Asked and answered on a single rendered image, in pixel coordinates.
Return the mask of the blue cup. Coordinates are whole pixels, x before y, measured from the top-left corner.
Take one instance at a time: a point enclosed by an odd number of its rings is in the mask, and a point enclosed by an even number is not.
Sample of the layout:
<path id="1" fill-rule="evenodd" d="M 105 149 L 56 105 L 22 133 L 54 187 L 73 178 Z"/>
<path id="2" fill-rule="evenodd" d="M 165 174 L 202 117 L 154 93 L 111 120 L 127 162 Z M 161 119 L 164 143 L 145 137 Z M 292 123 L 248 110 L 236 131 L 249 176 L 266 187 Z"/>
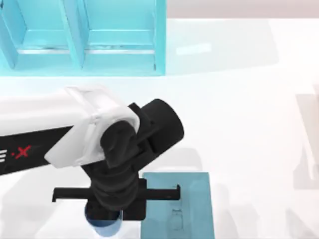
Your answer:
<path id="1" fill-rule="evenodd" d="M 121 211 L 86 211 L 85 219 L 93 230 L 102 237 L 115 235 L 122 224 Z"/>

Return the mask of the blue book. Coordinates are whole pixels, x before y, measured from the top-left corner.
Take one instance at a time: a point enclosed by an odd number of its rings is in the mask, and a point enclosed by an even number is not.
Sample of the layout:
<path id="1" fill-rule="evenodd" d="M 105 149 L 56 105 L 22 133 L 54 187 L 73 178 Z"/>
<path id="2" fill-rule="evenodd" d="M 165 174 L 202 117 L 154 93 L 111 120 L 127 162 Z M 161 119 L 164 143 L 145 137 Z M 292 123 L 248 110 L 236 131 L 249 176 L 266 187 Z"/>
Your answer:
<path id="1" fill-rule="evenodd" d="M 181 187 L 177 201 L 147 201 L 140 239 L 215 239 L 207 172 L 144 173 L 147 187 Z"/>

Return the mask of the light blue rack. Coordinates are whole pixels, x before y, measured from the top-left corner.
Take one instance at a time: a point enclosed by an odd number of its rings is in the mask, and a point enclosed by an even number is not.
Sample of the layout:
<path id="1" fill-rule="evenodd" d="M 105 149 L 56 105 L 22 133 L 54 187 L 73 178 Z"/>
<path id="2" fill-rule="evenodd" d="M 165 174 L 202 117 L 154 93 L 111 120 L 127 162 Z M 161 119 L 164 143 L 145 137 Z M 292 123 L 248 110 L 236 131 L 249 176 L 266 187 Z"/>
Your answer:
<path id="1" fill-rule="evenodd" d="M 0 0 L 0 76 L 166 73 L 167 0 Z"/>

